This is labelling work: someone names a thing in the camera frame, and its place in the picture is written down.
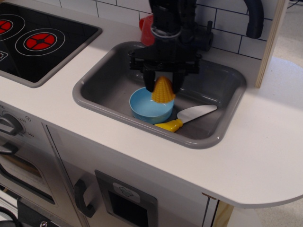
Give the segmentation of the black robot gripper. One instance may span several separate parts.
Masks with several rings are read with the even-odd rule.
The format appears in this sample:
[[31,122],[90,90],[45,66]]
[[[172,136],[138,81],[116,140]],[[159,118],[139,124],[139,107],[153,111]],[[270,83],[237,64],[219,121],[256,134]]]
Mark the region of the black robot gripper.
[[130,68],[143,72],[145,87],[154,91],[155,71],[173,72],[172,89],[178,92],[185,74],[199,72],[201,55],[184,47],[178,40],[155,39],[154,44],[128,52]]

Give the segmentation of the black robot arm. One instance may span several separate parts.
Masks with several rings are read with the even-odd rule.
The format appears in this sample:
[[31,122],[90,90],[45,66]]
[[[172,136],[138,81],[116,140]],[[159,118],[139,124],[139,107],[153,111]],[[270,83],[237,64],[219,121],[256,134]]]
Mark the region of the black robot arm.
[[180,41],[183,31],[195,27],[194,0],[151,0],[152,45],[130,50],[130,68],[140,70],[148,91],[155,88],[156,72],[171,72],[172,89],[177,93],[189,73],[199,72],[200,54]]

